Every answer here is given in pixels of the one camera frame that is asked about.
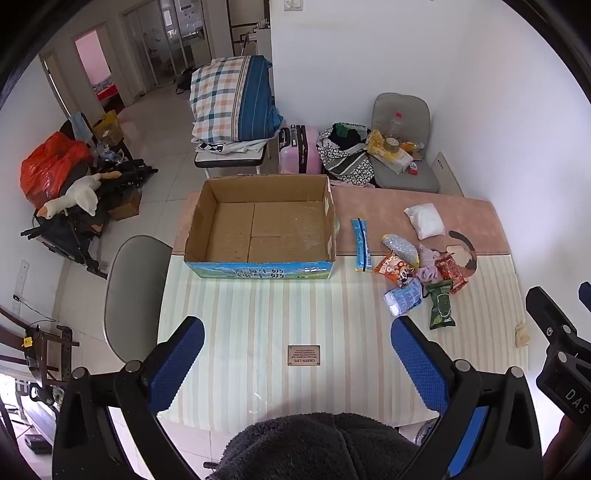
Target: green snack bag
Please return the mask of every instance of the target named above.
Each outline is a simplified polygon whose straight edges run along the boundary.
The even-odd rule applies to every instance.
[[[433,301],[429,330],[441,327],[455,327],[456,322],[452,318],[452,304],[449,300],[449,291],[453,288],[453,280],[444,280],[433,285],[427,285],[426,288]]]

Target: light switch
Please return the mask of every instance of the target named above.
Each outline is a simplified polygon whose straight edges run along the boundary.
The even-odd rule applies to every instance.
[[[286,12],[301,12],[304,9],[304,0],[283,0]]]

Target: pink suitcase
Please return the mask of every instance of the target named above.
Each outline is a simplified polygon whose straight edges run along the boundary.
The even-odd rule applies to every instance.
[[[322,162],[316,148],[319,132],[314,127],[292,125],[279,131],[279,172],[322,172]]]

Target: open cardboard box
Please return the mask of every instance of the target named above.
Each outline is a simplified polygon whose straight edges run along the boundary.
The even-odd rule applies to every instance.
[[[185,246],[202,278],[328,278],[335,204],[324,175],[221,177],[205,182]]]

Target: pink wall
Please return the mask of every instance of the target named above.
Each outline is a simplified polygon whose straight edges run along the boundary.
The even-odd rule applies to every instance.
[[[93,85],[102,82],[111,74],[103,50],[100,47],[96,30],[76,40],[76,48],[82,59],[86,74]]]

